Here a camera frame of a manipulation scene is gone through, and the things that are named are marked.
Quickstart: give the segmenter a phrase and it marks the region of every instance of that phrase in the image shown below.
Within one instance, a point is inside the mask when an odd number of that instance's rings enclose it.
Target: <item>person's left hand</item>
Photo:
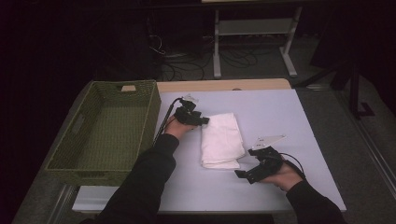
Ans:
[[[187,125],[178,122],[175,116],[172,116],[168,119],[165,126],[165,133],[172,134],[178,140],[189,130],[196,128],[194,125]]]

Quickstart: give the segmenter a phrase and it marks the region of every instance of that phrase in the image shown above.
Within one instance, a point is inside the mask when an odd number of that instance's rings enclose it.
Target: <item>gray floor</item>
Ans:
[[[309,65],[309,61],[318,43],[314,37],[302,37],[294,40],[290,57],[293,60],[299,74],[296,78],[289,78],[286,67],[283,64],[280,53],[277,49],[279,43],[283,42],[283,37],[266,37],[269,44],[262,44],[254,51],[257,55],[257,63],[246,68],[235,68],[224,60],[221,60],[222,79],[240,78],[271,78],[283,77],[291,84],[298,83],[308,77],[313,76],[320,68]],[[223,40],[223,45],[229,45],[233,41]],[[244,39],[248,43],[254,43],[255,38]],[[250,52],[249,49],[242,49],[237,55],[243,52]],[[222,48],[223,54],[229,57],[235,56],[233,52]],[[248,56],[251,62],[255,62],[254,57]],[[245,59],[237,58],[239,62],[246,62]],[[163,70],[169,78],[175,75],[174,80],[197,80],[213,79],[213,64],[211,54],[207,53],[204,58],[196,59],[192,63],[205,65],[203,69],[189,63],[174,63],[172,65],[182,67],[175,73],[169,66],[164,66]],[[332,76],[323,78],[318,82],[321,86],[327,86]],[[348,89],[344,91],[311,91],[309,89],[298,89],[304,111],[312,126],[315,137],[318,140],[323,156],[328,163],[330,171],[336,181],[340,193],[345,201],[347,211],[344,213],[348,223],[393,223],[396,220],[396,201],[389,191],[388,186],[378,172],[368,147],[365,145],[356,129],[354,120],[348,115],[348,111],[343,108],[340,99],[347,96]],[[382,153],[392,170],[396,169],[396,119],[386,108],[378,97],[375,88],[364,78],[361,79],[361,102],[366,102],[374,110],[374,117],[362,118],[364,125],[372,136],[378,150]],[[53,205],[55,205],[59,191],[62,189],[56,181],[48,182],[46,174],[40,173],[37,176],[36,184],[32,186],[28,196],[23,203],[20,212],[14,220],[19,223],[46,223],[49,219]],[[53,186],[52,190],[47,190],[43,194],[43,188]],[[89,217],[71,211],[73,202],[71,198],[65,212],[61,214],[60,223],[79,223],[83,218]],[[296,223],[293,213],[274,214],[276,223]]]

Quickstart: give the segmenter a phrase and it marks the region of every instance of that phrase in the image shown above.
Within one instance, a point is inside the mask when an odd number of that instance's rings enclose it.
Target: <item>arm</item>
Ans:
[[[142,153],[95,223],[154,223],[165,182],[176,167],[173,153],[193,126],[170,118],[155,146]]]
[[[273,183],[287,192],[299,224],[346,224],[337,205],[318,193],[286,163],[278,173],[262,182]]]

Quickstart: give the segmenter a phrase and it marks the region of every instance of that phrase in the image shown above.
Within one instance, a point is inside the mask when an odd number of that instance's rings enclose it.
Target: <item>basket handle hole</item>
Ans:
[[[128,85],[128,86],[122,86],[120,87],[121,91],[136,91],[136,86],[134,85]]]

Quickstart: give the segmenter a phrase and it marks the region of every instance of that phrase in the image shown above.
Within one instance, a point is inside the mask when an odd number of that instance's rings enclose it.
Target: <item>dark background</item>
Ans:
[[[148,48],[146,18],[152,22],[150,29],[173,48],[199,51],[200,37],[213,31],[210,10],[177,14],[79,10],[92,2],[106,7],[106,1],[1,3],[1,223],[11,222],[18,211],[68,109],[88,81],[158,76]],[[113,7],[140,4],[108,2]],[[379,2],[305,7],[297,36],[320,36],[313,65],[326,68],[345,58],[354,60],[396,113],[393,10],[393,4]]]

